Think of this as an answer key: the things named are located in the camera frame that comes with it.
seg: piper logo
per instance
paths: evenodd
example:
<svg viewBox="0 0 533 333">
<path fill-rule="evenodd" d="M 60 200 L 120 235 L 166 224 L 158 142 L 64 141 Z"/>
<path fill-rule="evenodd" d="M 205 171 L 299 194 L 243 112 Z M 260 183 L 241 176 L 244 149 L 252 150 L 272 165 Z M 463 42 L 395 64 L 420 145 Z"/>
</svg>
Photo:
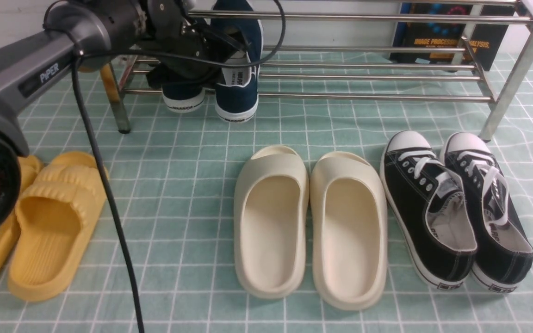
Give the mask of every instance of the piper logo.
<svg viewBox="0 0 533 333">
<path fill-rule="evenodd" d="M 40 83 L 44 84 L 57 73 L 59 73 L 59 63 L 55 63 L 53 66 L 50 66 L 50 68 L 47 69 L 46 72 L 40 74 Z"/>
</svg>

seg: shoelace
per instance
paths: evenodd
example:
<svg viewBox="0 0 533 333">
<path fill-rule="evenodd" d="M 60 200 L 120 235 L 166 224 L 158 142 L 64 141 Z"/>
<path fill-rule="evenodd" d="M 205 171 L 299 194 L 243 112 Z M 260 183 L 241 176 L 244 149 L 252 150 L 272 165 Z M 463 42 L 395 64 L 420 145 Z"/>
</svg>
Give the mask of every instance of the shoelace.
<svg viewBox="0 0 533 333">
<path fill-rule="evenodd" d="M 507 185 L 507 182 L 505 181 L 505 177 L 501 175 L 499 172 L 499 169 L 495 168 L 494 166 L 489 164 L 490 158 L 488 156 L 485 156 L 483 154 L 478 154 L 475 152 L 468 152 L 464 151 L 461 152 L 456 160 L 461 160 L 465 156 L 472 156 L 474 158 L 480 159 L 480 160 L 472 160 L 470 164 L 468 165 L 468 177 L 472 177 L 472 171 L 474 171 L 474 168 L 478 169 L 480 173 L 482 174 L 484 172 L 484 184 L 482 189 L 482 198 L 487 194 L 487 192 L 490 190 L 491 186 L 493 184 L 496 184 L 496 181 L 501 181 L 501 184 L 503 184 L 503 188 L 505 188 L 505 207 L 503 207 L 503 215 L 494 221 L 490 221 L 488 223 L 494 223 L 498 226 L 504 226 L 508 222 L 508 214 L 507 214 L 507 206 L 509 203 L 509 186 Z"/>
<path fill-rule="evenodd" d="M 408 158 L 410 156 L 423 156 L 423 157 L 414 157 L 413 160 L 415 160 L 416 164 L 415 164 L 415 167 L 412 168 L 413 170 L 411 171 L 410 168 L 409 170 L 407 171 L 408 173 L 414 173 L 414 178 L 415 179 L 418 179 L 420 176 L 421 176 L 421 171 L 423 170 L 423 168 L 425 167 L 425 165 L 427 164 L 436 164 L 436 165 L 440 165 L 440 166 L 444 166 L 439 160 L 437 160 L 436 158 L 436 155 L 435 153 L 429 151 L 429 150 L 415 150 L 415 151 L 412 151 L 412 152 L 404 152 L 402 154 L 400 154 L 400 156 L 398 156 L 398 162 L 402 162 L 402 160 L 404 160 L 405 158 Z M 437 181 L 438 181 L 438 190 L 440 188 L 442 188 L 442 184 L 444 184 L 446 181 L 449 181 L 452 179 L 452 176 L 450 175 L 450 173 L 448 171 L 445 171 L 444 173 L 442 173 L 441 175 L 439 175 L 438 177 L 436 177 Z M 444 209 L 442 211 L 440 211 L 440 213 L 437 214 L 438 215 L 447 215 L 447 216 L 452 216 L 453 214 L 455 214 L 455 212 L 457 210 L 459 210 L 464 204 L 464 201 L 463 200 L 459 200 L 459 202 L 453 204 L 453 205 L 450 205 L 452 207 L 452 209 Z"/>
<path fill-rule="evenodd" d="M 402 162 L 405 158 L 411 157 L 411 156 L 423 156 L 423 155 L 430 155 L 433 156 L 433 158 L 436 158 L 435 153 L 429 151 L 429 150 L 416 150 L 412 152 L 405 152 L 400 154 L 398 156 L 398 162 Z M 419 179 L 421 176 L 421 171 L 423 170 L 423 167 L 426 164 L 437 164 L 437 165 L 443 165 L 440 161 L 434 160 L 431 157 L 425 156 L 421 158 L 413 158 L 416 162 L 414 172 L 415 172 L 415 179 Z"/>
</svg>

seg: sneaker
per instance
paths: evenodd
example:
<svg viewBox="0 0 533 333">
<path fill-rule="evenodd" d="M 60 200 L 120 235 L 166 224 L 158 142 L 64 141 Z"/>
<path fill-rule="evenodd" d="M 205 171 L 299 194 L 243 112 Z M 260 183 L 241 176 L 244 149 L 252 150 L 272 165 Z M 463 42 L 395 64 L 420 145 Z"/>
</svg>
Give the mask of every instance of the sneaker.
<svg viewBox="0 0 533 333">
<path fill-rule="evenodd" d="M 379 173 L 417 274 L 436 289 L 461 286 L 477 246 L 459 177 L 415 131 L 392 137 Z"/>
<path fill-rule="evenodd" d="M 212 10 L 254 11 L 247 0 L 217 0 Z M 237 36 L 246 51 L 235 53 L 226 63 L 244 64 L 258 61 L 262 55 L 262 24 L 258 19 L 212 19 L 211 26 L 229 36 Z M 222 78 L 215 86 L 216 111 L 223 120 L 241 123 L 250 120 L 258 108 L 259 66 L 223 68 Z"/>
<path fill-rule="evenodd" d="M 532 267 L 533 248 L 495 156 L 476 135 L 455 133 L 440 158 L 464 183 L 466 209 L 478 241 L 474 276 L 490 291 L 514 291 Z"/>
<path fill-rule="evenodd" d="M 197 84 L 164 84 L 161 94 L 167 108 L 176 113 L 193 112 L 205 101 L 205 89 Z"/>
</svg>

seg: robotic arm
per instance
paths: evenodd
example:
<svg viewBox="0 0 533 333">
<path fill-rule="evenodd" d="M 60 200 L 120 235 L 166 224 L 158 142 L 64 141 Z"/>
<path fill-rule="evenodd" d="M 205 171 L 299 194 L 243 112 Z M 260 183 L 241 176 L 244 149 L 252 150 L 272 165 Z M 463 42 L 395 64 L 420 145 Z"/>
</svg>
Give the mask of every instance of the robotic arm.
<svg viewBox="0 0 533 333">
<path fill-rule="evenodd" d="M 17 156 L 29 154 L 17 116 L 71 72 L 72 63 L 78 57 L 77 49 L 86 54 L 115 52 L 140 43 L 141 48 L 151 44 L 163 51 L 208 58 L 207 54 L 213 54 L 208 51 L 211 41 L 235 47 L 235 42 L 224 43 L 223 36 L 202 36 L 194 29 L 187 29 L 193 24 L 187 19 L 187 12 L 194 3 L 182 1 L 59 2 L 47 11 L 44 31 L 0 49 L 0 224 L 18 198 Z M 80 71 L 101 69 L 111 59 L 110 56 L 87 58 Z M 211 70 L 207 65 L 160 60 L 184 78 L 198 78 Z"/>
</svg>

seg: shoe rack leg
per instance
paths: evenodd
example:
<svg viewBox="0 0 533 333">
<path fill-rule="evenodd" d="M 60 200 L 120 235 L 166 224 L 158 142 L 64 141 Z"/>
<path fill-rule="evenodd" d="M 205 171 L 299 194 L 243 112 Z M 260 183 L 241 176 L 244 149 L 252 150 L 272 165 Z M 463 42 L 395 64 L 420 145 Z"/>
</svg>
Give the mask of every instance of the shoe rack leg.
<svg viewBox="0 0 533 333">
<path fill-rule="evenodd" d="M 522 49 L 520 55 L 518 56 L 517 61 L 515 62 L 514 68 L 509 73 L 507 81 L 491 107 L 491 112 L 486 122 L 484 123 L 483 129 L 480 132 L 480 138 L 484 141 L 490 141 L 495 134 L 495 130 L 499 126 L 499 123 L 505 116 L 505 112 L 509 108 L 511 101 L 514 99 L 516 92 L 520 88 L 527 71 L 533 63 L 533 28 L 527 38 L 526 44 Z"/>
<path fill-rule="evenodd" d="M 130 133 L 131 124 L 129 123 L 129 116 L 124 107 L 123 95 L 120 93 L 114 68 L 111 63 L 106 64 L 100 70 L 100 76 L 104 84 L 104 89 L 106 90 L 106 96 L 108 96 L 108 101 L 110 102 L 112 114 L 114 114 L 114 120 L 117 122 L 118 131 L 122 134 Z"/>
</svg>

